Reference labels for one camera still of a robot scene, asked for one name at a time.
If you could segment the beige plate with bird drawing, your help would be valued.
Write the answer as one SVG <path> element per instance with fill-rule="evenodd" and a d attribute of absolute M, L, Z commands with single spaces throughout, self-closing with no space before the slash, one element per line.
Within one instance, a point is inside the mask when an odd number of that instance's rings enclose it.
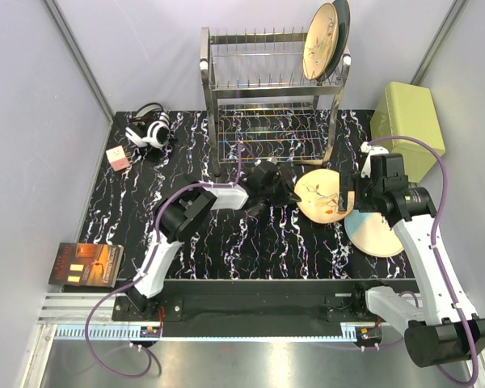
<path fill-rule="evenodd" d="M 340 173 L 330 169 L 315 169 L 304 174 L 294 186 L 294 192 L 302 200 L 298 208 L 311 221 L 330 224 L 343 220 L 353 211 L 354 192 L 348 192 L 348 207 L 339 211 Z"/>

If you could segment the cream and light blue plate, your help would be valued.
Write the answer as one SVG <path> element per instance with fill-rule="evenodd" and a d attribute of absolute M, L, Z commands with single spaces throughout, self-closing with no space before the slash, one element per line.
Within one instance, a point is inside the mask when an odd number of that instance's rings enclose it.
<path fill-rule="evenodd" d="M 402 243 L 380 213 L 353 210 L 344 219 L 344 228 L 351 243 L 366 255 L 386 258 L 403 251 Z"/>

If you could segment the dark teal glazed plate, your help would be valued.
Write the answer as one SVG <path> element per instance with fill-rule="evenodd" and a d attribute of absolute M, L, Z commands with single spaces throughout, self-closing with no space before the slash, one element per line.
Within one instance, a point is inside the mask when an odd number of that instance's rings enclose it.
<path fill-rule="evenodd" d="M 338 40 L 331 60 L 328 62 L 323 74 L 318 78 L 320 82 L 326 81 L 336 69 L 343 56 L 350 30 L 351 10 L 347 0 L 335 0 L 332 3 L 338 15 Z"/>

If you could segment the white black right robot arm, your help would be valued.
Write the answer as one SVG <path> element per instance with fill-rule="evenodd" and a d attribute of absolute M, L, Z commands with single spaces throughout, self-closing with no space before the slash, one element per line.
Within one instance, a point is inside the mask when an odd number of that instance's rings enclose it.
<path fill-rule="evenodd" d="M 429 192 L 412 187 L 401 154 L 381 146 L 365 149 L 360 171 L 339 179 L 339 210 L 381 214 L 407 254 L 422 306 L 415 307 L 379 280 L 353 290 L 351 311 L 360 320 L 382 318 L 399 332 L 419 367 L 468 361 L 485 349 L 485 318 L 478 316 L 452 269 L 435 226 L 437 210 Z"/>

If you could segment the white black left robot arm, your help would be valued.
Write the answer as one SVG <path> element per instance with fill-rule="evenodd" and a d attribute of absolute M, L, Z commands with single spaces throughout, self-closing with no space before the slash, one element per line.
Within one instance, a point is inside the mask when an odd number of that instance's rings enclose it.
<path fill-rule="evenodd" d="M 144 261 L 126 289 L 130 310 L 142 320 L 158 312 L 159 295 L 177 251 L 192 237 L 213 210 L 247 210 L 264 202 L 274 207 L 295 205 L 297 195 L 271 160 L 258 162 L 248 173 L 238 171 L 233 182 L 199 181 L 190 175 L 155 208 L 154 237 Z"/>

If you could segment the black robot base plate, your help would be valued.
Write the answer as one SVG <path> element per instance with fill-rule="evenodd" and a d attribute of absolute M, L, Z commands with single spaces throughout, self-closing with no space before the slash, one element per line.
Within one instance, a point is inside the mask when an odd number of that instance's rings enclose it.
<path fill-rule="evenodd" d="M 366 285 L 378 280 L 168 280 L 145 313 L 129 299 L 115 299 L 116 321 L 163 320 L 163 335 L 258 339 L 339 335 L 341 323 L 375 324 L 358 306 Z"/>

